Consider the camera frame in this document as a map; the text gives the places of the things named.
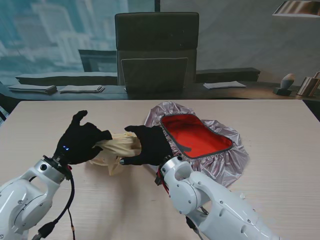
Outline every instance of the bag opening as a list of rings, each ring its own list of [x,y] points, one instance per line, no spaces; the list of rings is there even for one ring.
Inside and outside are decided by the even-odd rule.
[[[208,128],[193,114],[165,115],[161,125],[188,158],[196,159],[229,150],[233,142]]]

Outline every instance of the silver bag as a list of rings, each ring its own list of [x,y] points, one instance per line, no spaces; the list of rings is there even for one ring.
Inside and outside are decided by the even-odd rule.
[[[180,114],[196,115],[190,108],[171,101],[165,101],[150,110],[144,125],[147,127],[160,126],[164,128],[162,124],[162,118],[164,116]],[[191,164],[193,170],[200,171],[216,182],[228,187],[241,176],[249,161],[249,155],[241,143],[240,134],[236,130],[221,124],[217,120],[201,121],[212,132],[231,140],[232,146],[222,152],[220,151],[199,158],[190,158],[180,151],[177,144],[165,129],[163,129],[163,132],[174,155],[181,155],[183,160]]]

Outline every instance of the desk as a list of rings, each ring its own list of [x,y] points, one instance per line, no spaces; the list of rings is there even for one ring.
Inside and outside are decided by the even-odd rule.
[[[159,100],[24,101],[0,127],[0,182],[51,156],[73,114],[100,129],[122,133],[140,125]],[[243,191],[266,224],[288,240],[320,236],[320,123],[300,100],[177,100],[200,119],[216,119],[239,131],[250,155],[243,176],[230,189]],[[127,166],[116,176],[104,167],[73,167],[75,199],[71,213],[77,240],[197,240],[165,190],[144,166]],[[70,183],[63,182],[51,211],[30,231],[51,221],[65,206]],[[49,237],[72,239],[66,214]]]
[[[153,94],[130,93],[127,94],[125,86],[106,85],[105,90],[100,93],[59,93],[52,95],[33,92],[11,92],[7,87],[0,84],[0,94],[7,98],[7,102],[13,102],[8,106],[11,112],[18,101],[64,101],[64,100],[179,100],[179,99],[301,99],[320,101],[320,90],[313,97],[301,97],[296,95],[298,86],[292,86],[290,96],[279,96],[273,93],[278,83],[240,81],[247,88],[223,88],[206,89],[203,83],[188,84],[181,92],[164,92]]]

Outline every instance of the city skyline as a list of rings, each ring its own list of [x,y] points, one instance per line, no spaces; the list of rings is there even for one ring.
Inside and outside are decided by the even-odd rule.
[[[142,0],[141,12],[154,10]],[[10,75],[83,72],[79,49],[114,51],[114,16],[139,0],[0,1],[0,81]],[[46,60],[46,67],[37,67]]]

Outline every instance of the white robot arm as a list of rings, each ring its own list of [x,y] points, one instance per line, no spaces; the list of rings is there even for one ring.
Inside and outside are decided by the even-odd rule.
[[[180,214],[186,215],[210,240],[280,240],[263,223],[246,200],[199,171],[180,156],[160,169],[169,197]],[[211,201],[211,211],[198,210]]]
[[[39,178],[46,191],[32,184]],[[37,225],[52,206],[53,196],[71,172],[57,161],[45,157],[26,171],[0,187],[0,240],[21,240],[26,231]],[[33,239],[40,239],[37,234]]]

